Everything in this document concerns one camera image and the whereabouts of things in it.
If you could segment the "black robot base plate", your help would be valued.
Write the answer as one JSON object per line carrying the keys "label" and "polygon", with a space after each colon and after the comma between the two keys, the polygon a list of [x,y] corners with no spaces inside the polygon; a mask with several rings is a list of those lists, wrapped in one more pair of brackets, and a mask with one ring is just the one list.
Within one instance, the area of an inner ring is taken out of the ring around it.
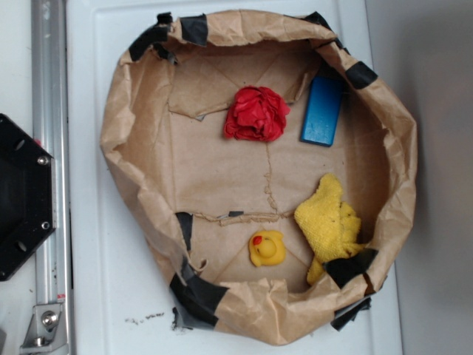
{"label": "black robot base plate", "polygon": [[9,280],[55,230],[53,157],[1,115],[1,281]]}

